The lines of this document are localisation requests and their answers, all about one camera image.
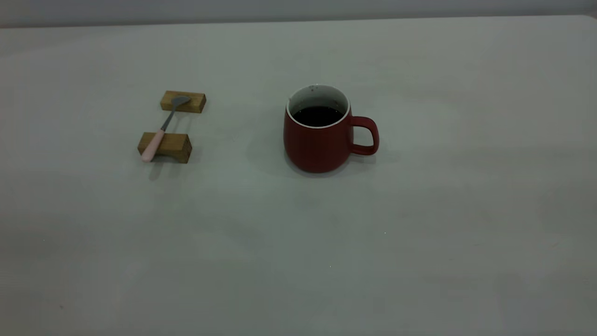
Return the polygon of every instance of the metal spoon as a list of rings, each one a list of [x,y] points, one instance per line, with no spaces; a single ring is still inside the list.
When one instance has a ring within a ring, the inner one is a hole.
[[[143,154],[141,154],[141,161],[150,162],[151,160],[153,160],[155,151],[158,150],[159,144],[160,144],[160,142],[162,142],[164,133],[166,133],[166,127],[168,127],[170,120],[172,120],[174,111],[176,111],[177,107],[179,107],[180,105],[182,105],[184,103],[187,103],[189,100],[190,100],[190,98],[187,96],[178,96],[178,97],[172,98],[172,112],[170,112],[170,115],[168,116],[168,119],[166,119],[166,121],[164,122],[164,125],[162,125],[162,128],[160,128],[159,131],[157,133],[155,133],[155,135],[153,136],[153,139],[151,139],[151,141],[147,145],[147,148],[145,148],[145,150],[143,151]]]

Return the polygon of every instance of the wall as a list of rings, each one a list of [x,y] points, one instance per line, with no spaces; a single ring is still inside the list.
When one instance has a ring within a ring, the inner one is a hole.
[[[581,14],[597,0],[3,0],[1,27]]]

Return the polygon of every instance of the pink spoon handle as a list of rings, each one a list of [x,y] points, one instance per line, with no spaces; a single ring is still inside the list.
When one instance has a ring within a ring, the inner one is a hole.
[[[157,133],[155,133],[155,135],[153,136],[153,139],[151,139],[151,141],[149,142],[149,144],[143,151],[143,154],[141,154],[141,161],[150,162],[151,160],[153,160],[155,151],[158,150],[159,143],[162,142],[164,133],[166,133],[166,132],[164,132],[164,130],[159,130]]]

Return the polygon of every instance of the dark liquid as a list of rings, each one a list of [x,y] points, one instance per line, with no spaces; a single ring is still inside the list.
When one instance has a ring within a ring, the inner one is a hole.
[[[344,113],[326,106],[313,106],[296,112],[293,117],[303,125],[322,127],[342,119]]]

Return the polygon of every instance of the red mug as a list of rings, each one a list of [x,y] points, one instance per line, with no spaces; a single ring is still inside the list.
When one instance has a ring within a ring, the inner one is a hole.
[[[343,113],[340,120],[314,127],[299,123],[294,115],[304,108],[324,106]],[[373,146],[353,143],[353,127],[365,127],[373,135]],[[369,118],[353,117],[346,95],[329,85],[314,84],[296,91],[286,104],[284,148],[290,160],[302,170],[329,172],[340,167],[350,153],[373,155],[379,147],[377,125]]]

